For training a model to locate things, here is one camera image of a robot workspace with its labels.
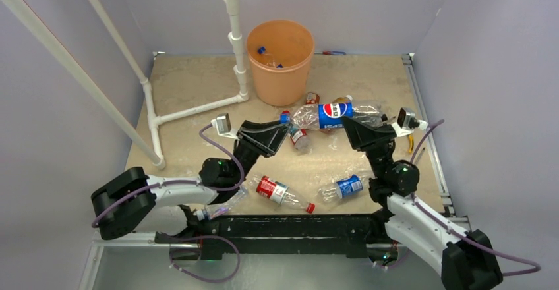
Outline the large Pepsi bottle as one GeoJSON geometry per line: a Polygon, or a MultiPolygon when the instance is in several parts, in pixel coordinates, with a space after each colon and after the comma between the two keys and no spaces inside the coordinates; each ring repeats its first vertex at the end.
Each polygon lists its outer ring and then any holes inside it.
{"type": "Polygon", "coordinates": [[[343,117],[349,117],[369,125],[375,125],[383,115],[380,104],[373,101],[348,101],[302,105],[294,112],[282,113],[281,123],[291,123],[304,130],[343,128],[343,117]]]}

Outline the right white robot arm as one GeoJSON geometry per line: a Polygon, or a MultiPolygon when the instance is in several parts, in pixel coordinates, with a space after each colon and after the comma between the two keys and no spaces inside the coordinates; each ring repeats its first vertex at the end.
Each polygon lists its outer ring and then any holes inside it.
{"type": "Polygon", "coordinates": [[[403,119],[372,127],[354,118],[341,119],[352,149],[364,152],[374,176],[368,191],[382,209],[370,224],[372,237],[395,240],[424,260],[445,289],[493,289],[503,282],[490,239],[480,230],[464,227],[422,204],[416,196],[420,171],[407,160],[394,160],[395,140],[415,130],[429,132],[424,120],[403,119]]]}

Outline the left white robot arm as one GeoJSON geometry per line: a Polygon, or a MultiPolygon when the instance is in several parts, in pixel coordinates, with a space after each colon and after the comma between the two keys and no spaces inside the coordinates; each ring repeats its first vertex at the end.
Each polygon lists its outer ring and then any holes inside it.
{"type": "Polygon", "coordinates": [[[200,137],[227,158],[208,158],[195,177],[157,177],[132,167],[90,197],[96,215],[91,226],[102,239],[113,240],[133,231],[157,209],[184,204],[221,204],[236,194],[260,157],[274,156],[292,124],[289,121],[244,121],[239,130],[228,118],[212,119],[200,137]]]}

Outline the blue label water bottle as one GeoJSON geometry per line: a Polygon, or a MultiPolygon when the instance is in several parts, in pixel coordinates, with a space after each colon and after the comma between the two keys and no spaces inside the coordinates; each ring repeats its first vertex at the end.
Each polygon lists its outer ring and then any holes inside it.
{"type": "Polygon", "coordinates": [[[259,47],[257,49],[257,53],[258,53],[258,61],[263,65],[277,68],[277,69],[283,68],[283,64],[277,61],[274,55],[270,53],[264,46],[259,47]]]}

